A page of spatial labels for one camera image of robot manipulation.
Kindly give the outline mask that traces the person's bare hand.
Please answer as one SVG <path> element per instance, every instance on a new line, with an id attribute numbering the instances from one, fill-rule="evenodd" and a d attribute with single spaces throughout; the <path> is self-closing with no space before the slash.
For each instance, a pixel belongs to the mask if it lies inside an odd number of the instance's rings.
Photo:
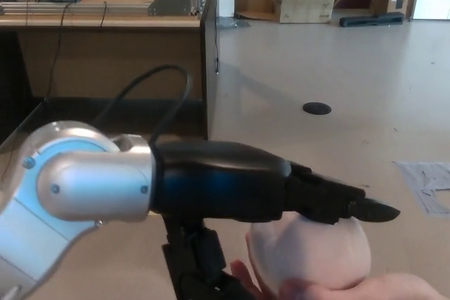
<path id="1" fill-rule="evenodd" d="M 331 290 L 301 280 L 288 280 L 274 294 L 257 278 L 255 284 L 247 266 L 239 260 L 231 263 L 232 275 L 256 299 L 445 299 L 423 279 L 405 273 L 381 275 L 365 279 L 350 289 Z"/>

